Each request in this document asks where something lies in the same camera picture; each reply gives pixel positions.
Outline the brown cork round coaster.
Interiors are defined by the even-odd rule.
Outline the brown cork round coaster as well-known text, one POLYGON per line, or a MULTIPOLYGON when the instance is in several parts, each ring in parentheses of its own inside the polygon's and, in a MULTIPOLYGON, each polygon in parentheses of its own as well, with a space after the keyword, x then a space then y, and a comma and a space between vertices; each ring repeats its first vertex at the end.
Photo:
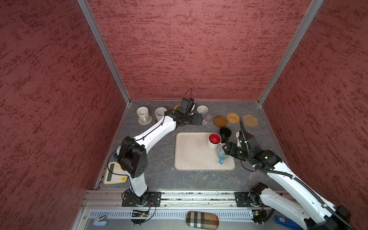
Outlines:
POLYGON ((227 118, 226 118, 226 117, 224 117, 224 116, 215 116, 215 117, 213 118, 213 124, 214 124, 215 126, 217 126, 217 127, 220 127, 220 128, 222 128, 222 127, 226 127, 226 126, 227 126, 227 124, 228 124, 228 120, 227 120, 227 118))

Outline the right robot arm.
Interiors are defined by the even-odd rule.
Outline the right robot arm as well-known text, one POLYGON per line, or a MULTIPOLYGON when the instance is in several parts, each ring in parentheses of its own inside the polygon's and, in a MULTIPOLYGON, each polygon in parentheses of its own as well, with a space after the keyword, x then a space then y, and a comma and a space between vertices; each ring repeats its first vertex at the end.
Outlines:
POLYGON ((295 200, 274 192, 263 183, 254 185, 248 193, 253 207, 268 206, 290 218, 303 230, 352 230, 350 212, 320 196, 271 150, 262 150, 255 137, 246 131, 238 132, 238 142, 226 143, 221 149, 228 156, 248 161, 257 171, 281 185, 295 200))

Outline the lavender handle mug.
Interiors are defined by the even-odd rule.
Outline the lavender handle mug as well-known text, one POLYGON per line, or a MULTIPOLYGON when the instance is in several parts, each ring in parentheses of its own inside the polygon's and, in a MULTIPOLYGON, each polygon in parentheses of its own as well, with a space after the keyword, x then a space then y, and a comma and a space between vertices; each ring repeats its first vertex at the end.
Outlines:
POLYGON ((209 112, 208 107, 207 107, 207 106, 205 106, 205 105, 200 105, 200 106, 198 106, 196 110, 197 110, 197 112, 198 112, 199 114, 201 114, 201 115, 202 115, 202 118, 203 118, 203 114, 204 114, 204 115, 206 115, 206 114, 208 114, 208 112, 209 112))

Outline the cream white mug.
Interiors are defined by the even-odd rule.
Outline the cream white mug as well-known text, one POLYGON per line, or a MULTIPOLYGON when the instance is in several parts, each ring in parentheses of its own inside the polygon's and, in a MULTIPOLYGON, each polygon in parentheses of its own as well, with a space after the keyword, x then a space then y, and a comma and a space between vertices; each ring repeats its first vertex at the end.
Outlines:
POLYGON ((145 107, 145 106, 142 106, 142 107, 139 107, 138 109, 137 109, 137 115, 138 115, 138 117, 141 119, 141 120, 143 120, 143 121, 147 121, 148 120, 148 118, 149 118, 149 110, 148 110, 148 108, 147 107, 145 107))

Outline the beige spiral round coaster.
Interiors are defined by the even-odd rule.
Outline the beige spiral round coaster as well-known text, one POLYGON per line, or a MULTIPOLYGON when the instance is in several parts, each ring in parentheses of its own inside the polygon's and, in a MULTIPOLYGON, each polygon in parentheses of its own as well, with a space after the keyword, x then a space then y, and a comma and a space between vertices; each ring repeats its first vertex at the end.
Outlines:
POLYGON ((150 124, 150 123, 152 122, 152 117, 151 117, 151 116, 149 116, 149 118, 148 118, 148 120, 147 120, 147 121, 143 121, 143 120, 141 120, 141 119, 139 118, 139 119, 138 119, 138 122, 139 122, 139 124, 140 124, 140 125, 143 125, 143 126, 148 125, 148 124, 150 124))

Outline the brown wooden flower coaster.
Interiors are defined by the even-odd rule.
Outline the brown wooden flower coaster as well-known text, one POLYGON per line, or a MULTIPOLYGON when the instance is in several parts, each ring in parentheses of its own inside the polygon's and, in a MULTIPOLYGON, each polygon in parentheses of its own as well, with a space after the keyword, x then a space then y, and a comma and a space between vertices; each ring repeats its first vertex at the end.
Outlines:
POLYGON ((254 117, 252 114, 247 114, 242 117, 242 121, 245 125, 249 127, 256 127, 258 126, 258 119, 254 117))

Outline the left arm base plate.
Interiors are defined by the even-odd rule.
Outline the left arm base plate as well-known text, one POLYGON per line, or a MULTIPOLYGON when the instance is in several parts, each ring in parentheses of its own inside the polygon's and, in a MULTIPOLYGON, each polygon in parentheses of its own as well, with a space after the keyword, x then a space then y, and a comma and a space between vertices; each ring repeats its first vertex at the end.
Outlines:
POLYGON ((160 206, 161 192, 145 192, 138 197, 130 190, 122 194, 122 207, 149 207, 150 205, 160 206))

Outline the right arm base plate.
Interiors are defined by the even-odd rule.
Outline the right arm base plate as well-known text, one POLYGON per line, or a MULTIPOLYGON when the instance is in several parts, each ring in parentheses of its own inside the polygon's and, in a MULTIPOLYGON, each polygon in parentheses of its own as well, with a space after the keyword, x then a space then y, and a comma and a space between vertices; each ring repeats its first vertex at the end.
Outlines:
POLYGON ((238 208, 270 208, 260 198, 260 192, 235 192, 235 201, 238 208))

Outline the red inside white mug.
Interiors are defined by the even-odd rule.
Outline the red inside white mug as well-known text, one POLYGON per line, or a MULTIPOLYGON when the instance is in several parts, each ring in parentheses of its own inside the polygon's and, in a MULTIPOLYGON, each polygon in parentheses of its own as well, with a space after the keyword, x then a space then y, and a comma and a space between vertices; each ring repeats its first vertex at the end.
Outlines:
POLYGON ((207 146, 212 150, 217 150, 221 144, 221 136, 218 133, 210 133, 207 138, 207 146))

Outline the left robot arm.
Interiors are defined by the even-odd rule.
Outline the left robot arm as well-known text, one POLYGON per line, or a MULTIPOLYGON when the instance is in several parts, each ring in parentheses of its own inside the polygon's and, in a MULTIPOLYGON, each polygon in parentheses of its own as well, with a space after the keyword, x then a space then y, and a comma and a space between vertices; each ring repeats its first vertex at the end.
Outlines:
POLYGON ((144 172, 148 166, 147 154, 152 147, 168 133, 185 125, 202 125, 203 115, 198 113, 180 114, 177 111, 167 112, 154 126, 142 134, 123 139, 118 147, 118 163, 128 177, 130 194, 133 203, 144 206, 148 202, 148 186, 144 172))

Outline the white speckled mug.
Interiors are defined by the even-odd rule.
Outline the white speckled mug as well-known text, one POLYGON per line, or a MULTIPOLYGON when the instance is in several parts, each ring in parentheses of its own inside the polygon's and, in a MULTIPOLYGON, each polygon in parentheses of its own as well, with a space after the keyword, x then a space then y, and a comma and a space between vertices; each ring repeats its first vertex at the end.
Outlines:
POLYGON ((156 121, 159 122, 164 116, 167 109, 165 107, 159 107, 155 110, 156 121))

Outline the black mug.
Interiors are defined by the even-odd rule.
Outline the black mug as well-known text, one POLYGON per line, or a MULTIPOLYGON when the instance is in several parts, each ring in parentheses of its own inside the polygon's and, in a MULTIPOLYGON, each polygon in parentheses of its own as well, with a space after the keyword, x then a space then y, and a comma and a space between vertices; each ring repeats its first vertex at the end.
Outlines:
POLYGON ((221 136, 221 143, 228 143, 232 135, 232 131, 227 127, 222 127, 219 130, 219 135, 221 136))

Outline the light blue mug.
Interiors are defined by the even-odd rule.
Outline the light blue mug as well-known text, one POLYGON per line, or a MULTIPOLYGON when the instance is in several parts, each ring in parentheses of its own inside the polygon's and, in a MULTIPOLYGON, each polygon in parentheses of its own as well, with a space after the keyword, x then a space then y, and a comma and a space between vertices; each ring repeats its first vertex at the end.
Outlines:
POLYGON ((219 163, 222 165, 224 163, 224 161, 229 157, 229 155, 225 152, 226 150, 226 144, 225 143, 221 143, 218 146, 218 159, 219 159, 219 163))

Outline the pink flower coaster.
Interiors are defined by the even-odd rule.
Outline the pink flower coaster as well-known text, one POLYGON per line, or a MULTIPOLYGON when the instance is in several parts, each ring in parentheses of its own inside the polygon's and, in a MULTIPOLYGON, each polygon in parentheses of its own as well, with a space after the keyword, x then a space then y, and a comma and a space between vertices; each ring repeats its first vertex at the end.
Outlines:
POLYGON ((207 125, 211 117, 212 117, 211 114, 206 114, 206 115, 203 114, 202 125, 207 125))

